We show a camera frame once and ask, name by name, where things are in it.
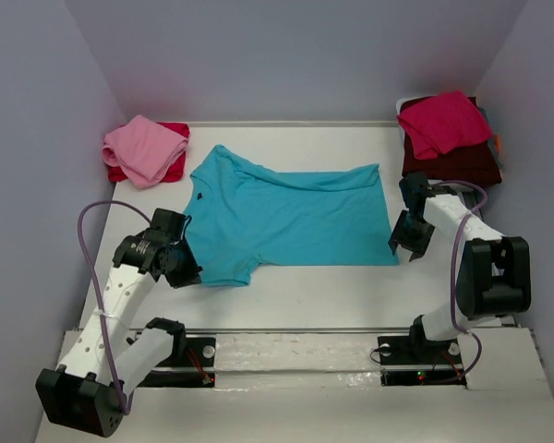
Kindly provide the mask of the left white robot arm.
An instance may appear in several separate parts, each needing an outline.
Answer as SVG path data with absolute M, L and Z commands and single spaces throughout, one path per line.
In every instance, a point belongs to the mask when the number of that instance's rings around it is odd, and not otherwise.
M 159 280 L 176 289 L 199 283 L 202 268 L 186 238 L 190 222 L 157 209 L 145 230 L 117 247 L 106 283 L 94 285 L 90 320 L 56 368 L 44 369 L 36 380 L 50 423 L 110 437 L 129 414 L 138 385 L 157 364 L 182 356 L 187 333 L 176 320 L 156 317 L 133 343 L 126 338 Z

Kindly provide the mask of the turquoise t shirt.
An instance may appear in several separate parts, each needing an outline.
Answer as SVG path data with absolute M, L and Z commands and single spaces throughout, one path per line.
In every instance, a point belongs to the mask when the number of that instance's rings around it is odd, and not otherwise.
M 395 266 L 376 163 L 275 172 L 215 146 L 190 175 L 186 237 L 205 286 L 247 286 L 260 266 Z

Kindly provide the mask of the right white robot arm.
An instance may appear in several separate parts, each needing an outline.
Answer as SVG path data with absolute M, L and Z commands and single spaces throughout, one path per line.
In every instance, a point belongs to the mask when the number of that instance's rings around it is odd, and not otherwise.
M 449 301 L 417 317 L 409 331 L 416 354 L 449 342 L 494 317 L 525 312 L 531 305 L 529 244 L 486 225 L 462 202 L 451 184 L 431 184 L 423 173 L 399 183 L 405 209 L 388 245 L 422 258 L 434 233 L 452 242 Z

